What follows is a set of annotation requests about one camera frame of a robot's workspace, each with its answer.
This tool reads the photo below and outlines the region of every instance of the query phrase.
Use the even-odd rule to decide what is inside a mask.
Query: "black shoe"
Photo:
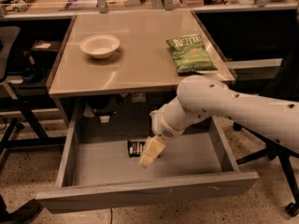
[[[8,214],[5,218],[0,219],[0,224],[27,224],[32,222],[43,207],[33,199],[21,206],[18,210]]]

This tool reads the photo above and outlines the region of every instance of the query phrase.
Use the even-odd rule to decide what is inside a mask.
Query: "floor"
[[[53,115],[44,120],[45,114],[39,119],[47,133],[50,136],[65,134],[63,122]],[[250,133],[234,131],[230,120],[219,120],[236,159],[263,147],[263,143]],[[24,124],[25,129],[13,138],[34,136],[30,127]],[[0,160],[0,190],[8,212],[33,199],[38,192],[53,188],[61,157],[62,151],[58,146],[9,149],[3,153]],[[299,176],[299,161],[292,160],[292,165]],[[263,158],[240,165],[240,170],[257,172],[260,177],[241,196],[60,215],[53,215],[44,209],[33,223],[298,223],[299,216],[289,217],[284,211],[293,198],[278,159],[270,161]]]

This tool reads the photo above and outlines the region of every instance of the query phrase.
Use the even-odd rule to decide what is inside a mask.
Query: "bowl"
[[[81,50],[95,59],[105,59],[120,46],[120,40],[114,35],[92,35],[81,41]]]

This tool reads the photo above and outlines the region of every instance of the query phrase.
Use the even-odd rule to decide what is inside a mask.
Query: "drawer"
[[[36,196],[53,214],[241,195],[258,179],[240,172],[216,117],[168,142],[143,169],[129,157],[127,141],[150,135],[155,102],[127,96],[109,123],[85,118],[85,105],[76,100],[56,187]]]

